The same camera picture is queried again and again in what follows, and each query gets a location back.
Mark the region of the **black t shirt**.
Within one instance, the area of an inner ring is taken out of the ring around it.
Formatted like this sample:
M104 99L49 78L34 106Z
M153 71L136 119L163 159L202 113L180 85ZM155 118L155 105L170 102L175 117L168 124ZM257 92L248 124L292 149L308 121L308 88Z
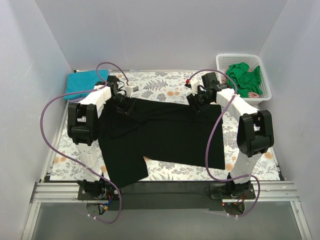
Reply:
M98 144L110 180L125 187L146 178L145 158L224 169L221 107L195 113L185 104L136 98L123 115L106 103L99 117Z

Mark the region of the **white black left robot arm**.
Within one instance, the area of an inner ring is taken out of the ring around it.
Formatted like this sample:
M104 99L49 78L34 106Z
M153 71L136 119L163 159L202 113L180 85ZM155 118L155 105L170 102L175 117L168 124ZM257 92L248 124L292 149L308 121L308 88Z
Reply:
M139 90L138 86L127 83L119 87L119 83L116 76L110 75L107 81L95 83L92 92L84 99L68 105L67 134L79 151L80 163L85 167L83 180L78 180L77 183L95 200L103 199L107 193L97 156L99 110L109 101L123 111L132 94Z

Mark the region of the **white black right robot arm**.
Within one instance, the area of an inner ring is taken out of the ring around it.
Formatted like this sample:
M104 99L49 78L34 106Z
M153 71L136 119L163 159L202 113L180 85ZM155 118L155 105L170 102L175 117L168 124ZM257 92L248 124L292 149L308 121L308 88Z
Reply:
M185 86L192 93L187 96L189 105L197 112L205 110L211 103L220 105L221 114L229 112L238 122L236 143L239 154L236 163L226 179L210 177L217 182L209 186L212 193L225 195L232 199L244 198L245 193L252 191L251 179L253 170L262 154L274 145L272 115L267 110L251 106L238 95L236 83L220 83L216 80L218 70L207 69L202 76L202 83L189 77Z

